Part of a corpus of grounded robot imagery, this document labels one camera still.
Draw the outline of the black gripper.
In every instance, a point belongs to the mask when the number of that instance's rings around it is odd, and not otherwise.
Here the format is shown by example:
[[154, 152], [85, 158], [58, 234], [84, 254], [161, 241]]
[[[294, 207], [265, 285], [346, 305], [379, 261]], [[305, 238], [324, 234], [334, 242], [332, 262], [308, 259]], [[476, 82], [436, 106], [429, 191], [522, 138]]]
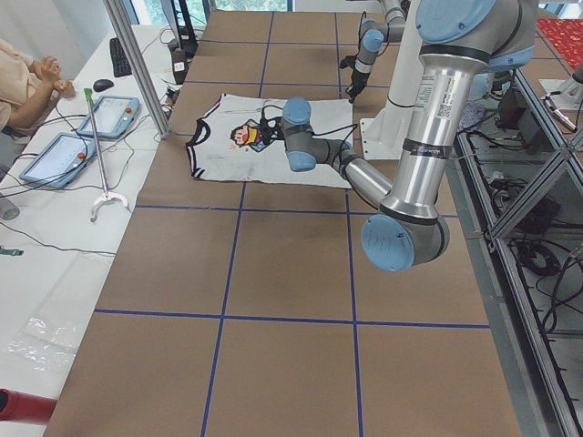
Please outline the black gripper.
[[351, 76], [351, 86], [346, 89], [348, 100], [353, 104], [368, 84], [369, 74], [354, 70]]

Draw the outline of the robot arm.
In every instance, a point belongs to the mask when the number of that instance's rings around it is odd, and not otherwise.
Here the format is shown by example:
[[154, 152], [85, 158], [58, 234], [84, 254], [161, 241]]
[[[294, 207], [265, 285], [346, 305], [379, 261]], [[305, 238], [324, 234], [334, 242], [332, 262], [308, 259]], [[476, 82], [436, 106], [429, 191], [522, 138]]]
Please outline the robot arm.
[[366, 12], [361, 13], [358, 25], [358, 50], [344, 57], [340, 69], [351, 69], [351, 83], [346, 94], [351, 104], [366, 88], [373, 66], [389, 43], [400, 42], [404, 36], [410, 1], [380, 1], [383, 22], [376, 22]]
[[383, 43], [402, 40], [410, 30], [421, 40], [423, 71], [413, 82], [413, 113], [395, 179], [347, 141], [317, 137], [307, 100], [286, 102], [278, 131], [291, 170], [328, 165], [377, 208], [363, 225], [361, 244], [378, 269], [407, 270], [445, 251], [449, 230], [435, 203], [470, 87], [479, 74], [530, 61], [537, 10], [534, 1], [422, 1], [404, 11], [391, 1], [383, 23], [362, 22], [358, 53], [344, 62], [353, 71], [351, 97], [365, 87]]

